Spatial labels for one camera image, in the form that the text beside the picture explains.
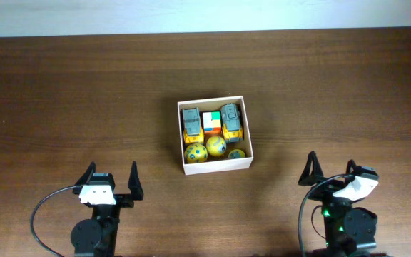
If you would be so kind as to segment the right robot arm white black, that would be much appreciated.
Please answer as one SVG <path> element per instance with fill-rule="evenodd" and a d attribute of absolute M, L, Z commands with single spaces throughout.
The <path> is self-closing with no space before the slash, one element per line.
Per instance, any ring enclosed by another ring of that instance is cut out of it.
<path fill-rule="evenodd" d="M 376 248 L 377 215 L 353 205 L 364 200 L 379 184 L 375 169 L 348 161 L 345 173 L 324 177 L 314 151 L 308 154 L 298 185 L 309 186 L 298 212 L 298 242 L 302 256 L 370 256 Z M 305 250 L 303 210 L 307 201 L 318 201 L 325 229 L 325 247 Z"/>

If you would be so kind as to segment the multicolour puzzle cube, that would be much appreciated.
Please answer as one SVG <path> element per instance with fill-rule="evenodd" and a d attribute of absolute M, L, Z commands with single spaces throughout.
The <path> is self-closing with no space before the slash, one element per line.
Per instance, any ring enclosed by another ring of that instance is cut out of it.
<path fill-rule="evenodd" d="M 221 115 L 219 111 L 203 112 L 204 134 L 218 135 L 221 133 Z"/>

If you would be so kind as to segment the yellow wooden pellet drum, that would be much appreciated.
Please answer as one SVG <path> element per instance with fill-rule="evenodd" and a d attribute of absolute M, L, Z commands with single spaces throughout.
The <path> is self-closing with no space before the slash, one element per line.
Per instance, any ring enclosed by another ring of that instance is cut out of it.
<path fill-rule="evenodd" d="M 246 157 L 246 154 L 241 149 L 233 149 L 228 154 L 229 159 L 239 159 L 239 158 L 245 158 L 245 157 Z"/>

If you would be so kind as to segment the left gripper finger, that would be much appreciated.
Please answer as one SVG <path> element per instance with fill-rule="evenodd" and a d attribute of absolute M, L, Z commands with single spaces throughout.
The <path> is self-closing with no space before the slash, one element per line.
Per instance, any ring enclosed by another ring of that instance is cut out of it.
<path fill-rule="evenodd" d="M 75 188 L 73 189 L 73 194 L 79 195 L 81 189 L 84 185 L 86 185 L 92 175 L 96 172 L 96 163 L 92 161 L 84 174 L 78 179 L 78 181 L 74 184 Z"/>
<path fill-rule="evenodd" d="M 128 179 L 128 189 L 131 192 L 131 197 L 133 200 L 143 200 L 144 192 L 142 185 L 138 176 L 137 163 L 132 162 L 130 176 Z"/>

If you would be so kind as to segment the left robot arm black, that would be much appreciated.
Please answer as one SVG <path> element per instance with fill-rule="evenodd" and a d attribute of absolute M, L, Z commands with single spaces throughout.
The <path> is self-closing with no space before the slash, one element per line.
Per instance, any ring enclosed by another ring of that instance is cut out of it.
<path fill-rule="evenodd" d="M 75 256 L 114 256 L 120 212 L 133 208 L 144 197 L 137 164 L 134 161 L 128 178 L 129 193 L 115 193 L 111 173 L 98 173 L 92 162 L 74 184 L 73 193 L 82 204 L 92 209 L 92 216 L 78 222 L 71 231 Z"/>

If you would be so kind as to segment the yellow ball blue letters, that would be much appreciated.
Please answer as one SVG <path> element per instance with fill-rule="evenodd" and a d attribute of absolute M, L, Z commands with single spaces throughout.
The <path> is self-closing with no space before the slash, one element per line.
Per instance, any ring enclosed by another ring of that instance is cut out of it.
<path fill-rule="evenodd" d="M 208 151 L 203 144 L 192 143 L 184 152 L 186 163 L 203 163 L 208 159 Z"/>

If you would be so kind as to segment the yellow grey mixer truck toy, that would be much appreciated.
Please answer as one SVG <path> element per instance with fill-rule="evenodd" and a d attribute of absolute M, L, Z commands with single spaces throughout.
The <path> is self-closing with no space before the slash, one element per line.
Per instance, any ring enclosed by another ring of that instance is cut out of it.
<path fill-rule="evenodd" d="M 243 141 L 243 127 L 240 112 L 236 104 L 226 104 L 220 110 L 223 122 L 222 132 L 226 143 Z"/>

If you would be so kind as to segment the yellow ball with eye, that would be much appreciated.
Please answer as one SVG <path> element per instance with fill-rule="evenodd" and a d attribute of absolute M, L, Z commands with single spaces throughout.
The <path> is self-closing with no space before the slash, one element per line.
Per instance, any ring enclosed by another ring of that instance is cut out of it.
<path fill-rule="evenodd" d="M 225 139 L 220 136 L 212 136 L 207 140 L 206 149 L 211 156 L 222 156 L 227 149 Z"/>

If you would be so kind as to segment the yellow grey dump truck toy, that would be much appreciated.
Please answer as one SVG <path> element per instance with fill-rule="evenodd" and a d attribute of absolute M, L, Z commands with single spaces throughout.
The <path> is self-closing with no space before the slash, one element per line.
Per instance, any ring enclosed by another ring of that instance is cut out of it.
<path fill-rule="evenodd" d="M 199 108 L 183 109 L 183 140 L 186 145 L 204 142 Z"/>

